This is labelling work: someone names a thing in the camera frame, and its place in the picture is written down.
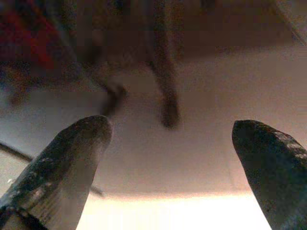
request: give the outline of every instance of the bright light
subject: bright light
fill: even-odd
[[[188,197],[89,195],[77,230],[270,230],[252,193]]]

